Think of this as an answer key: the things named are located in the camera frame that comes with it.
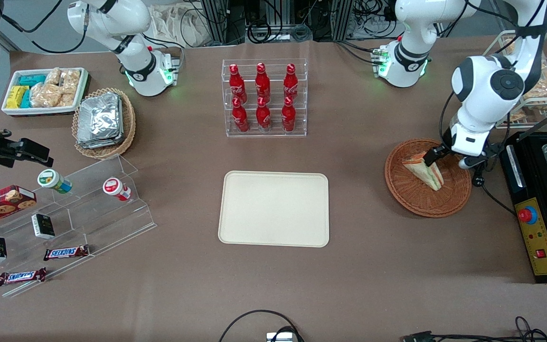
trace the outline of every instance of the red emergency stop button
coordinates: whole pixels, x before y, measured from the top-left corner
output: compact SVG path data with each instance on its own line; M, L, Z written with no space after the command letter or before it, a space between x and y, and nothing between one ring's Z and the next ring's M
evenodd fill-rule
M519 221L532 225L538 221L538 212L532 206L526 206L517 213Z

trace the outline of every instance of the white bag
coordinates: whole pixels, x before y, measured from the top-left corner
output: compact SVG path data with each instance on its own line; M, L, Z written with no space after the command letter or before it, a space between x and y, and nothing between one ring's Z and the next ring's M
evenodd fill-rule
M202 46L210 41L210 33L206 27L206 18L202 4L193 2L200 13L188 2L178 2L170 5L151 5L151 26L155 33L154 38L175 41L187 47Z

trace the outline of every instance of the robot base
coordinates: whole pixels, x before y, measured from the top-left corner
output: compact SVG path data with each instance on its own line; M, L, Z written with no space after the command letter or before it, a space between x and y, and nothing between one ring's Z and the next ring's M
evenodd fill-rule
M153 50L152 54L156 57L156 67L144 81L137 82L126 72L130 85L143 96L159 95L167 87L176 85L179 77L178 58L171 58L169 54L163 54L158 50Z
M416 84L417 80L425 74L427 61L414 71L406 71L404 65L399 63L394 53L398 44L399 41L393 41L371 52L371 61L374 63L373 72L375 77L381 77L393 86L410 87Z

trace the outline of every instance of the aluminum foil package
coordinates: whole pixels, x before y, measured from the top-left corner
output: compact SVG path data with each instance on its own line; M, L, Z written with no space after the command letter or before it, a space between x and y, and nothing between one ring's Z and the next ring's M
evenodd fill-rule
M121 143L124 138L122 99L105 93L82 101L78 117L77 143L96 149Z

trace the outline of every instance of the blue snack package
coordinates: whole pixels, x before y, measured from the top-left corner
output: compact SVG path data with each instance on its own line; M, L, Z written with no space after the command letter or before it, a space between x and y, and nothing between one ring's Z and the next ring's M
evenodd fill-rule
M18 85L34 86L38 84L39 82L45 82L45 81L46 81L46 75L20 76L20 79L18 80Z
M20 108L31 108L31 92L25 91L22 96L22 102L20 103Z

